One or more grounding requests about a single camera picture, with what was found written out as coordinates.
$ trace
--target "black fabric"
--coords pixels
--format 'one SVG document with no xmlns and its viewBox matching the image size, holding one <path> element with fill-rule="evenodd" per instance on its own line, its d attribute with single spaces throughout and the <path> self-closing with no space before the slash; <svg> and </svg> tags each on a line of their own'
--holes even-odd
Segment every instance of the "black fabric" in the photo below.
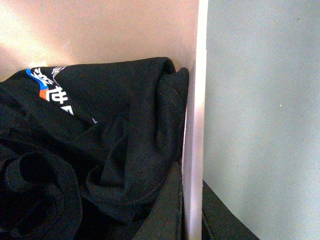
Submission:
<svg viewBox="0 0 320 240">
<path fill-rule="evenodd" d="M 182 174 L 174 163 L 150 215 L 133 240 L 178 240 L 182 237 Z"/>
<path fill-rule="evenodd" d="M 137 231 L 182 156 L 188 81 L 157 57 L 37 67 L 2 82 L 0 238 L 103 239 L 104 223 Z M 45 221 L 15 233 L 39 205 Z"/>
<path fill-rule="evenodd" d="M 203 181 L 202 191 L 203 240 L 259 240 Z"/>
</svg>

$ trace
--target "blue stripe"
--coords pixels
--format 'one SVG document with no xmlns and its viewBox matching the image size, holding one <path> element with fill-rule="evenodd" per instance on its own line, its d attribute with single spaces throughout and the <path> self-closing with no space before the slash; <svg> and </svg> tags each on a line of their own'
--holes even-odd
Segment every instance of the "blue stripe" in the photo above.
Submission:
<svg viewBox="0 0 320 240">
<path fill-rule="evenodd" d="M 36 80 L 39 85 L 40 85 L 40 90 L 46 90 L 48 89 L 48 86 L 45 86 L 44 83 L 42 81 L 40 81 L 39 79 L 35 78 L 34 76 L 31 75 L 31 69 L 28 68 L 27 70 L 25 70 L 26 74 L 29 75 L 29 77 L 31 77 L 32 79 Z"/>
</svg>

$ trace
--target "orange stripe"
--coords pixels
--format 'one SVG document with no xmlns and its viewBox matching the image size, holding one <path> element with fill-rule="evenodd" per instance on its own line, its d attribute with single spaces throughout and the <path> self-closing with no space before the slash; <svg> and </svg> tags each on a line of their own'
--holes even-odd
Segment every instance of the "orange stripe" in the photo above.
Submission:
<svg viewBox="0 0 320 240">
<path fill-rule="evenodd" d="M 48 89 L 45 89 L 45 90 L 40 90 L 40 93 L 39 93 L 39 96 L 40 96 L 40 98 L 43 98 L 44 100 L 47 100 L 47 98 L 46 98 L 46 95 L 47 95 L 47 90 Z"/>
</svg>

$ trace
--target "gray wall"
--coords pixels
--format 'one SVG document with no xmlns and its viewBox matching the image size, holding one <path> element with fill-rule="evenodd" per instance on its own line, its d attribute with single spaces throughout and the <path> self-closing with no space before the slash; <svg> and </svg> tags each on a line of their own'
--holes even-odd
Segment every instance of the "gray wall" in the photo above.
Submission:
<svg viewBox="0 0 320 240">
<path fill-rule="evenodd" d="M 320 1 L 210 0 L 204 180 L 262 240 L 320 239 Z"/>
</svg>

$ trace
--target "printed graphic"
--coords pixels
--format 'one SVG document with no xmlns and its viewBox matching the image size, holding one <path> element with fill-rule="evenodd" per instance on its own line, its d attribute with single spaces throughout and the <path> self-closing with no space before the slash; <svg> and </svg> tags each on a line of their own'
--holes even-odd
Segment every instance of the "printed graphic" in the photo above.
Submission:
<svg viewBox="0 0 320 240">
<path fill-rule="evenodd" d="M 72 110 L 72 107 L 70 105 L 67 105 L 68 102 L 68 96 L 67 93 L 62 89 L 62 87 L 56 82 L 54 77 L 65 68 L 65 66 L 62 67 L 55 67 L 52 71 L 52 80 L 49 79 L 46 75 L 41 73 L 40 67 L 35 68 L 32 72 L 32 70 L 29 68 L 26 70 L 26 73 L 36 80 L 40 85 L 40 93 L 39 96 L 48 102 L 54 102 L 58 103 L 61 106 L 60 108 L 71 115 L 74 115 L 74 112 Z"/>
</svg>

